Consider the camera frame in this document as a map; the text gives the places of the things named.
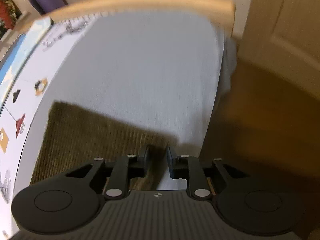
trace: knitted brown fabric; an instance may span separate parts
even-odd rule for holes
[[[157,166],[168,141],[164,135],[135,128],[79,106],[55,102],[31,184],[96,157],[115,161],[122,155],[138,154],[143,145],[152,144],[157,150],[151,154],[148,175],[132,180],[131,188],[154,189],[162,175],[157,174]]]

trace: wooden door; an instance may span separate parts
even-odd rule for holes
[[[320,99],[320,0],[251,0],[238,56]]]

